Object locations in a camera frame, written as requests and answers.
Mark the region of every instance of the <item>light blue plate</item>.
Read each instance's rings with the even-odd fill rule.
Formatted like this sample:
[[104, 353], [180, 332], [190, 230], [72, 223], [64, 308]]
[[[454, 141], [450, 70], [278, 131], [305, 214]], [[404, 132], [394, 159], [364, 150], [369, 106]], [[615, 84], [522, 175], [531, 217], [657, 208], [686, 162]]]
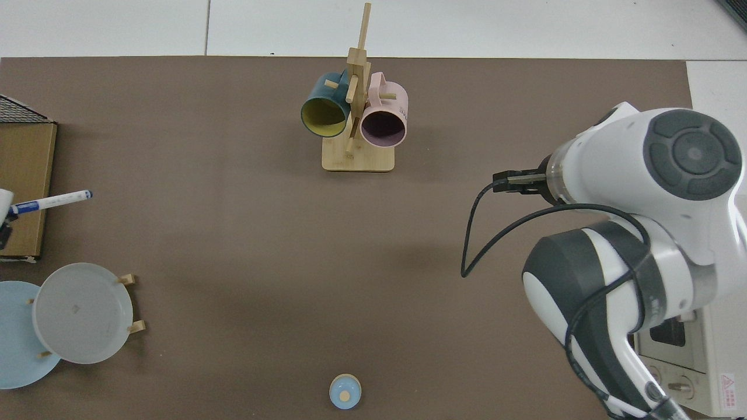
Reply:
[[14, 389], [34, 383], [47, 375], [60, 361], [47, 351], [34, 332], [31, 320], [39, 286], [26, 282], [0, 282], [0, 389]]
[[342, 374], [329, 386], [329, 399], [335, 407], [349, 410], [361, 400], [361, 383], [351, 374]]

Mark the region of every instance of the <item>black cable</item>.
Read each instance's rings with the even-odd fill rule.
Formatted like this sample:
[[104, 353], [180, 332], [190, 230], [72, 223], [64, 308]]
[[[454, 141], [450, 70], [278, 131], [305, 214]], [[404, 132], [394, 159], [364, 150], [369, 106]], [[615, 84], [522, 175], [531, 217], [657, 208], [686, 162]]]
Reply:
[[[571, 340], [575, 333], [576, 328], [578, 327], [578, 324], [580, 323], [581, 318], [586, 315], [589, 310], [594, 306], [596, 303], [599, 302], [599, 300], [602, 297], [606, 297], [611, 291], [617, 289], [619, 286], [625, 284], [626, 282], [630, 281], [631, 279], [636, 277], [636, 272], [640, 268], [640, 266], [645, 263], [648, 258], [651, 258], [651, 237], [649, 236], [646, 229], [643, 227], [643, 225], [631, 214], [622, 211], [620, 209], [616, 209], [614, 207], [609, 206], [603, 206], [600, 204], [588, 204], [588, 203], [579, 203], [579, 204], [561, 204], [558, 206], [550, 207], [548, 209], [542, 209], [535, 211], [534, 213], [528, 214], [517, 221], [511, 223], [510, 225], [503, 228], [498, 234], [496, 234], [490, 241], [488, 241], [487, 244], [477, 253], [477, 255], [474, 257], [472, 262], [469, 264], [469, 266], [465, 267], [467, 262], [467, 250], [469, 246], [469, 238], [470, 233], [472, 230], [472, 221], [474, 219], [475, 211], [477, 210], [477, 205], [480, 203], [480, 200], [483, 198], [485, 193], [493, 189], [496, 185], [500, 185], [503, 183], [507, 183], [508, 179], [498, 179], [496, 181], [491, 182], [487, 186], [485, 186], [477, 195], [475, 198], [474, 203], [472, 204], [472, 210], [470, 210], [469, 219], [467, 222], [467, 231], [465, 233], [465, 244], [464, 249], [462, 250], [462, 267], [461, 267], [461, 275], [462, 277], [467, 277], [470, 272], [474, 269], [475, 265], [481, 260], [481, 258], [504, 236], [506, 236], [509, 232], [513, 231], [517, 227], [521, 226], [522, 224], [541, 217], [545, 216], [547, 214], [551, 213], [557, 213], [559, 211], [568, 211], [568, 210], [596, 210], [596, 211], [602, 211], [608, 214], [614, 214], [615, 216], [618, 216], [624, 220], [626, 220], [628, 223], [632, 224], [633, 227], [636, 228], [636, 230], [641, 234], [642, 242], [646, 246], [646, 252], [642, 256], [642, 258], [636, 263], [635, 267], [631, 267], [631, 265], [624, 260], [624, 263], [628, 267], [628, 271], [620, 276], [617, 280], [610, 283], [609, 285], [604, 286], [603, 288], [600, 288], [596, 292], [589, 295], [584, 301], [581, 303], [577, 311], [575, 312], [574, 316], [571, 318], [571, 322], [568, 323], [568, 328], [565, 331], [565, 342], [563, 344], [563, 347], [565, 349], [565, 356], [568, 359], [568, 363], [571, 365], [571, 368], [573, 369], [576, 376], [583, 382], [584, 385], [586, 385], [587, 388], [591, 389], [592, 392], [594, 392], [597, 397], [602, 401], [607, 401], [607, 399], [610, 397], [609, 394], [607, 394], [605, 391], [602, 391], [597, 387], [586, 375], [586, 373], [583, 371], [581, 366], [579, 365], [578, 361], [576, 360], [575, 356], [573, 355], [573, 347], [571, 346]], [[622, 419], [628, 419], [628, 417], [619, 416], [615, 413], [612, 413], [610, 411], [610, 408], [603, 404], [604, 409], [607, 411], [607, 415], [615, 420], [622, 420]]]

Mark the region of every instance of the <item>warning label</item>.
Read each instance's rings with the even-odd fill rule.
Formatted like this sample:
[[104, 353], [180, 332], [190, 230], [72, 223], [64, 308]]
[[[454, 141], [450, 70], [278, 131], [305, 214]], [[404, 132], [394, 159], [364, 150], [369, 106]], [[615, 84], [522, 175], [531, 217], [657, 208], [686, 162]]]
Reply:
[[734, 374], [721, 375], [721, 407], [724, 410], [737, 409], [737, 385]]

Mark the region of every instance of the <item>white plate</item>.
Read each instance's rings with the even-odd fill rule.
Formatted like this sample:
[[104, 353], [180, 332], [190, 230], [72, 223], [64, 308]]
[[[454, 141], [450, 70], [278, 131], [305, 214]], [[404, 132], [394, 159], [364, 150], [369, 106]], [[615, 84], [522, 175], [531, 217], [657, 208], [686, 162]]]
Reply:
[[52, 353], [74, 363], [112, 357], [129, 336], [132, 301], [117, 276], [95, 264], [66, 265], [42, 284], [34, 329]]
[[46, 351], [34, 332], [32, 307], [39, 286], [26, 282], [0, 282], [0, 389], [14, 389], [34, 383], [60, 361]]

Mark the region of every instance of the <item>marker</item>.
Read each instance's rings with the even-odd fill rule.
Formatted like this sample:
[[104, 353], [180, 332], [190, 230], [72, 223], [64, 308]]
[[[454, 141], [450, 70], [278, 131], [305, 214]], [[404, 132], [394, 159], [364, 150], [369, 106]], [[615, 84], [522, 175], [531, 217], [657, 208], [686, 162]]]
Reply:
[[10, 207], [8, 214], [29, 213], [30, 211], [43, 210], [50, 207], [62, 206], [63, 204], [75, 203], [76, 201], [88, 200], [91, 197], [93, 197], [93, 193], [89, 190], [83, 190], [54, 197], [40, 198], [34, 201], [13, 204]]

